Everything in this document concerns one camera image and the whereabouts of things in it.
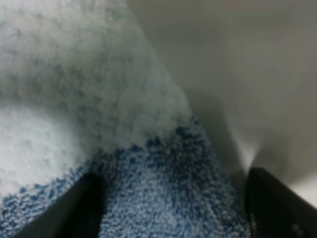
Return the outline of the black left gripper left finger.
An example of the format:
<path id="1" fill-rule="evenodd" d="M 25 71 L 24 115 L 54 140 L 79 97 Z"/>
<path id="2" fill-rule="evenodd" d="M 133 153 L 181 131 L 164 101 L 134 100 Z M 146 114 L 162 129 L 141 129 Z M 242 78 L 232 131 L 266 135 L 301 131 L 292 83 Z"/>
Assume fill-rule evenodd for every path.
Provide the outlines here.
<path id="1" fill-rule="evenodd" d="M 97 238 L 102 221 L 102 179 L 84 175 L 16 238 Z"/>

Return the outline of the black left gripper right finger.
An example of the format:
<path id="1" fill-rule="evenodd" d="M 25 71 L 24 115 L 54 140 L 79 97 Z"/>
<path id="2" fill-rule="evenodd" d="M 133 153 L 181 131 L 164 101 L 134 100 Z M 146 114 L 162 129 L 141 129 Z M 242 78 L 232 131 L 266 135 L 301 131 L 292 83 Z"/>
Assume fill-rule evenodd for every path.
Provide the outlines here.
<path id="1" fill-rule="evenodd" d="M 253 238 L 317 236 L 317 209 L 263 168 L 249 172 L 245 207 Z"/>

